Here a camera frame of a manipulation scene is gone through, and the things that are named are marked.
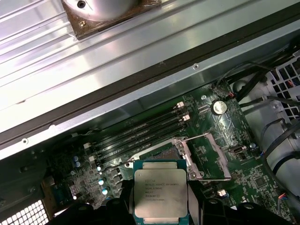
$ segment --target ventilation grille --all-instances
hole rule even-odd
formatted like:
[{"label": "ventilation grille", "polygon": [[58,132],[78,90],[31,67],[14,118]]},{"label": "ventilation grille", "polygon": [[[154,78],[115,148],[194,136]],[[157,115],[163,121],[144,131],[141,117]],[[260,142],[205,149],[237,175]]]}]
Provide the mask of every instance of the ventilation grille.
[{"label": "ventilation grille", "polygon": [[[300,57],[276,68],[272,74],[272,85],[277,96],[300,102]],[[284,111],[291,121],[299,118],[299,110],[295,106],[282,103]]]},{"label": "ventilation grille", "polygon": [[42,201],[39,200],[2,221],[0,225],[44,225],[48,221]]}]

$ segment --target motherboard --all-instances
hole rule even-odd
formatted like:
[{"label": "motherboard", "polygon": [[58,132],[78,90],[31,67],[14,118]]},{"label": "motherboard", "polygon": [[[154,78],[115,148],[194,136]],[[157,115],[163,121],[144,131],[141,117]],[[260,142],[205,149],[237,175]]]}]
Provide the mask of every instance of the motherboard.
[{"label": "motherboard", "polygon": [[208,84],[49,151],[57,203],[75,200],[98,208],[120,196],[122,181],[133,178],[134,161],[185,159],[189,179],[201,181],[207,197],[233,209],[255,202],[294,222],[230,92],[227,83]]}]

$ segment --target blue component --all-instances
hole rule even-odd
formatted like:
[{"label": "blue component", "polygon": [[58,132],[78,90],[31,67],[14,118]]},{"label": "blue component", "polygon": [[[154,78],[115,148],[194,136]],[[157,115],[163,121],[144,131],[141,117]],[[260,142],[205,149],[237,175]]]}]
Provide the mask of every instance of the blue component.
[{"label": "blue component", "polygon": [[74,161],[74,162],[77,162],[78,160],[79,160],[78,156],[74,156],[74,157],[73,157],[73,161]]},{"label": "blue component", "polygon": [[81,165],[80,162],[76,162],[76,163],[75,163],[75,166],[76,166],[77,168],[80,167],[80,165]]},{"label": "blue component", "polygon": [[[164,159],[162,159],[162,160],[137,160],[133,163],[133,174],[137,170],[143,169],[144,162],[152,162],[152,163],[155,163],[155,162],[177,162],[178,169],[183,169],[184,171],[187,171],[187,162],[184,159],[179,159],[179,160],[164,160]],[[144,225],[143,218],[137,217],[134,213],[133,213],[133,215],[135,217],[136,224]],[[175,225],[189,225],[188,215],[189,215],[189,213],[185,217],[179,218],[179,223],[177,223]]]}]

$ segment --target cable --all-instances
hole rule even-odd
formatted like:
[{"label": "cable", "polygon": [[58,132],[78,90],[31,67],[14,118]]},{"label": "cable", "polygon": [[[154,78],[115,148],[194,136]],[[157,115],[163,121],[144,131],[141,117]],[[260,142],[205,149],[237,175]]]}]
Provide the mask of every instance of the cable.
[{"label": "cable", "polygon": [[276,163],[276,165],[273,168],[273,173],[276,175],[276,173],[278,172],[278,170],[280,169],[280,167],[287,161],[291,160],[291,159],[300,159],[300,152],[295,151],[292,152],[291,154],[285,156],[284,158],[282,158],[278,163]]},{"label": "cable", "polygon": [[271,99],[271,100],[277,100],[279,102],[286,103],[286,104],[289,104],[289,105],[300,106],[300,102],[296,102],[296,101],[281,98],[281,97],[267,96],[267,98]]},{"label": "cable", "polygon": [[[264,65],[268,65],[270,67],[277,67],[288,60],[293,58],[293,53],[300,50],[300,38],[297,36],[295,39],[293,39],[289,46],[284,49],[283,51],[276,54],[275,57],[273,57],[270,60],[264,61]],[[245,96],[247,96],[250,91],[258,84],[258,82],[261,81],[262,78],[265,77],[267,71],[265,69],[261,69],[259,72],[257,72],[249,81],[248,83],[242,87],[242,89],[236,93],[237,101],[241,101]]]},{"label": "cable", "polygon": [[[289,105],[293,105],[293,106],[300,106],[300,102],[296,102],[296,101],[293,101],[293,100],[290,100],[290,99],[286,99],[286,98],[282,98],[282,97],[275,97],[275,96],[267,96],[267,99],[269,100],[277,100],[279,102],[282,102],[282,103],[286,103],[286,104],[289,104]],[[260,103],[264,101],[264,99],[262,97],[260,98],[257,98],[251,102],[246,102],[246,103],[243,103],[243,104],[240,104],[240,107],[243,108],[243,107],[247,107],[247,106],[250,106],[250,105],[254,105],[254,104],[257,104],[257,103]]]},{"label": "cable", "polygon": [[108,166],[108,167],[104,168],[104,170],[102,170],[101,173],[105,173],[109,169],[115,169],[115,168],[118,168],[122,165],[125,165],[127,163],[132,163],[132,162],[133,162],[132,160],[128,160],[126,162],[123,162],[123,163],[120,163],[120,164],[117,164],[117,165]]},{"label": "cable", "polygon": [[271,123],[268,123],[263,129],[262,129],[262,132],[261,132],[261,137],[260,137],[260,142],[259,143],[262,143],[263,142],[263,136],[264,134],[266,133],[267,129],[274,125],[274,124],[277,124],[277,123],[280,123],[280,122],[283,122],[284,125],[286,125],[286,122],[285,122],[285,119],[283,118],[280,118],[278,120],[275,120],[275,121],[272,121]]},{"label": "cable", "polygon": [[285,190],[287,196],[295,199],[298,203],[300,203],[300,199],[298,196],[294,195],[289,189],[287,189],[284,184],[276,177],[276,175],[273,173],[273,171],[271,170],[268,161],[267,161],[267,157],[285,140],[287,139],[290,135],[292,135],[294,132],[296,132],[297,130],[300,129],[300,122],[293,124],[292,126],[290,126],[282,135],[280,135],[278,138],[276,138],[275,141],[273,141],[273,143],[269,146],[269,148],[266,150],[264,156],[263,156],[263,160],[262,160],[262,164],[264,166],[264,168],[266,169],[267,173],[273,178],[273,180],[277,183],[277,185]]},{"label": "cable", "polygon": [[255,104],[260,103],[260,102],[263,102],[263,98],[262,97],[257,98],[257,99],[255,99],[253,101],[250,101],[250,102],[246,102],[246,103],[240,104],[240,107],[243,108],[243,107],[255,105]]},{"label": "cable", "polygon": [[221,81],[222,81],[224,78],[228,77],[234,70],[236,70],[236,69],[238,69],[238,68],[240,68],[240,67],[242,67],[242,66],[248,65],[248,64],[254,65],[254,66],[257,66],[257,67],[260,67],[260,68],[263,68],[263,69],[265,69],[265,70],[274,70],[273,67],[268,67],[268,66],[266,66],[266,65],[262,65],[262,64],[256,63],[256,62],[246,61],[246,62],[243,62],[243,63],[240,63],[240,64],[236,65],[235,67],[231,68],[231,69],[228,70],[226,73],[224,73],[224,74],[219,78],[219,80],[217,81],[216,87],[218,87],[219,84],[221,83]]}]

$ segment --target brown tape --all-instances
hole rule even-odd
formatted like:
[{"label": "brown tape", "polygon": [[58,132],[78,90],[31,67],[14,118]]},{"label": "brown tape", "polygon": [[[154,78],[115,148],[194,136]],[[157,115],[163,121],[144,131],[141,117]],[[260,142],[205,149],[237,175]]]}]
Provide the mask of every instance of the brown tape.
[{"label": "brown tape", "polygon": [[78,40],[87,38],[88,36],[101,32],[107,28],[110,28],[118,23],[121,23],[125,20],[131,19],[137,15],[145,13],[152,8],[158,7],[161,5],[161,0],[140,0],[138,5],[129,10],[123,16],[109,21],[90,21],[83,19],[82,17],[76,15],[72,10],[67,6],[64,0],[61,0],[62,5],[67,13],[67,17],[71,23],[75,36]]}]

